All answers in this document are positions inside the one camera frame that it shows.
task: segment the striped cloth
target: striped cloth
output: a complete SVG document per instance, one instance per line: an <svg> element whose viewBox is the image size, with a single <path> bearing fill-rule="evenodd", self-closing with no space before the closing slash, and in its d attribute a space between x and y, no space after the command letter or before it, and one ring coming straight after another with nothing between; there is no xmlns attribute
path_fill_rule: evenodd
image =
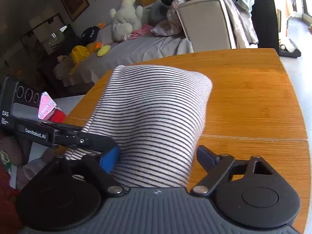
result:
<svg viewBox="0 0 312 234"><path fill-rule="evenodd" d="M111 136L120 146L111 174L121 184L186 186L211 89L211 81L198 72L121 65L82 131ZM85 153L71 150L66 157Z"/></svg>

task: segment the pink package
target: pink package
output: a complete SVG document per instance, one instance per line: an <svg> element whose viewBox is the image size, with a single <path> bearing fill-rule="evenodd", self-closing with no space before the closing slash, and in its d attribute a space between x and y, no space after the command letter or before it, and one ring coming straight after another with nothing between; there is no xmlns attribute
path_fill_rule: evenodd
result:
<svg viewBox="0 0 312 234"><path fill-rule="evenodd" d="M44 119L56 106L56 103L53 99L51 99L47 92L42 93L38 110L38 118Z"/></svg>

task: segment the pile of clothes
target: pile of clothes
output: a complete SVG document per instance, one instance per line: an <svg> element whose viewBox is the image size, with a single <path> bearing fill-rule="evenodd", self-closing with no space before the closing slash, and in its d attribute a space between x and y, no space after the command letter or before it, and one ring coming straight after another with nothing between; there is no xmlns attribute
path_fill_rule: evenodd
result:
<svg viewBox="0 0 312 234"><path fill-rule="evenodd" d="M156 36L170 36L181 32L182 27L176 9L186 1L188 0L172 1L167 11L167 19L152 29ZM250 45L258 44L258 37L251 20L251 11L255 0L224 0L224 3L232 23L238 47L250 48Z"/></svg>

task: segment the black device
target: black device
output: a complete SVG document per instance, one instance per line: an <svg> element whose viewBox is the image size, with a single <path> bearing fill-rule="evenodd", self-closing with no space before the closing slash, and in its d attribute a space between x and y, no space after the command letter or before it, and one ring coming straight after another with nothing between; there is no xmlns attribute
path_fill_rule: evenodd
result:
<svg viewBox="0 0 312 234"><path fill-rule="evenodd" d="M14 105L37 104L28 101L25 91L21 94L21 85L11 77L4 81L3 129L52 148L60 144L101 152L81 160L56 157L26 185L16 201L26 225L21 234L298 233L291 225L300 209L299 196L260 156L236 160L201 145L197 160L207 175L190 192L184 187L125 187L99 164L117 146L111 137L14 116ZM232 180L234 175L244 176Z"/></svg>

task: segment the tile floor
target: tile floor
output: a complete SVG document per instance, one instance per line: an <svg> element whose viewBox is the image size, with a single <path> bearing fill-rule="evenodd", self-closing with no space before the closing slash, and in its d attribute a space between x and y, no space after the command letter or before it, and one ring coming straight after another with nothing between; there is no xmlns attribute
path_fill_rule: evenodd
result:
<svg viewBox="0 0 312 234"><path fill-rule="evenodd" d="M312 150L312 34L308 31L308 24L300 19L291 18L289 21L289 35L301 51L301 57L296 59L280 57L285 70L297 94L305 126L308 133L310 151ZM306 224L305 234L312 233L312 209Z"/></svg>

